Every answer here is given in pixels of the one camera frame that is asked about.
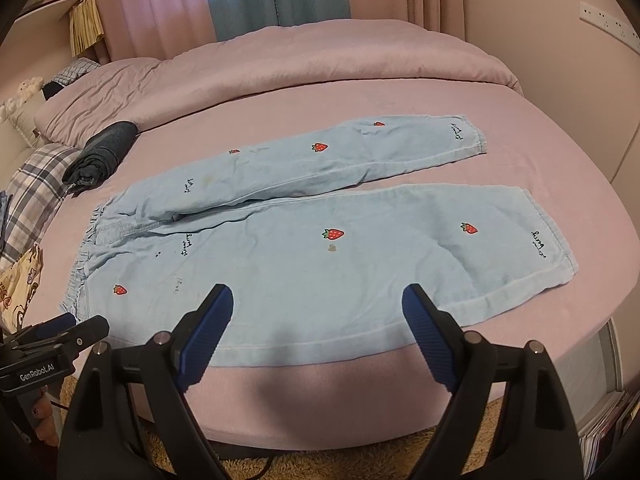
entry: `teddy bear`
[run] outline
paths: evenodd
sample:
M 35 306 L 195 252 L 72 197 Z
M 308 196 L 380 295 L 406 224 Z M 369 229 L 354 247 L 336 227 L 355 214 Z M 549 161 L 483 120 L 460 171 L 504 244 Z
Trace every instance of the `teddy bear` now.
M 44 78 L 40 76 L 32 77 L 31 79 L 25 79 L 18 86 L 16 95 L 9 97 L 4 104 L 0 105 L 0 124 L 4 120 L 15 113 L 15 111 L 24 106 L 24 104 L 31 99 L 37 92 L 40 91 L 44 84 Z
M 21 82 L 20 86 L 18 86 L 18 100 L 27 102 L 38 90 L 42 88 L 43 83 L 44 79 L 40 76 L 32 77 L 31 79 L 26 79 Z

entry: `rug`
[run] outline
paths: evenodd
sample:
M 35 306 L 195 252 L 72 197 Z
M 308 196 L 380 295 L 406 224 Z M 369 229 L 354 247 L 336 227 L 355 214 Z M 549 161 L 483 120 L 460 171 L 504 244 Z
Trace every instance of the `rug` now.
M 60 393 L 60 402 L 69 406 L 77 380 L 67 377 Z M 482 464 L 491 446 L 500 415 L 502 399 L 487 405 L 478 436 L 466 461 L 464 472 Z M 169 457 L 158 435 L 143 425 L 148 450 L 156 466 L 173 472 Z M 404 480 L 407 478 L 434 428 L 409 436 L 370 446 L 331 451 L 295 452 L 276 457 L 262 477 L 264 480 Z M 228 460 L 222 462 L 233 480 L 245 480 L 257 475 L 266 459 Z

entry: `electrical outlet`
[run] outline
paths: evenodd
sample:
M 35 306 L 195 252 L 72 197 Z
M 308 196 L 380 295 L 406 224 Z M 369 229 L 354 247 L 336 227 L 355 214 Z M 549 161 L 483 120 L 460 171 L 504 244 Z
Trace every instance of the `electrical outlet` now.
M 607 14 L 604 10 L 597 9 L 585 2 L 580 2 L 580 19 L 608 32 L 640 54 L 640 38 L 634 28 L 627 22 L 619 20 Z

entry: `pink bed sheet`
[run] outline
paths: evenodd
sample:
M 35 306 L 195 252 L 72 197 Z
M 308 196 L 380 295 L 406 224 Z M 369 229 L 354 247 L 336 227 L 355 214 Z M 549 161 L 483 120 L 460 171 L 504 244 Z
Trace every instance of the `pink bed sheet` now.
M 142 134 L 101 188 L 63 203 L 42 241 L 44 272 L 25 323 L 59 314 L 92 210 L 129 184 L 238 146 L 375 114 L 466 114 L 484 131 L 488 153 L 364 187 L 521 186 L 569 241 L 578 274 L 476 326 L 490 341 L 522 346 L 535 338 L 557 359 L 596 332 L 635 285 L 640 242 L 622 203 L 567 134 L 519 94 L 480 82 L 352 80 L 241 98 Z M 82 358 L 76 361 L 78 368 L 81 364 Z M 492 393 L 498 395 L 499 387 Z M 395 438 L 437 424 L 449 400 L 415 346 L 332 364 L 208 368 L 186 398 L 207 438 L 276 449 L 340 448 Z M 139 409 L 148 416 L 143 399 Z

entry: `cartoon print fabric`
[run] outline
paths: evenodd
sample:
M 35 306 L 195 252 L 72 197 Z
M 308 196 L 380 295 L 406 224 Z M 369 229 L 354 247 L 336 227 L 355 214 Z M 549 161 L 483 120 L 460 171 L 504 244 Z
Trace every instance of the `cartoon print fabric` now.
M 326 148 L 313 150 L 318 142 Z M 460 117 L 386 116 L 175 168 L 95 210 L 63 308 L 105 316 L 114 343 L 141 344 L 225 283 L 234 314 L 210 364 L 233 367 L 412 344 L 401 312 L 409 283 L 460 325 L 496 316 L 577 270 L 526 190 L 344 189 L 484 149 Z
M 22 320 L 33 299 L 42 270 L 42 250 L 34 245 L 17 262 L 0 275 L 0 309 L 2 324 L 10 332 L 22 328 Z

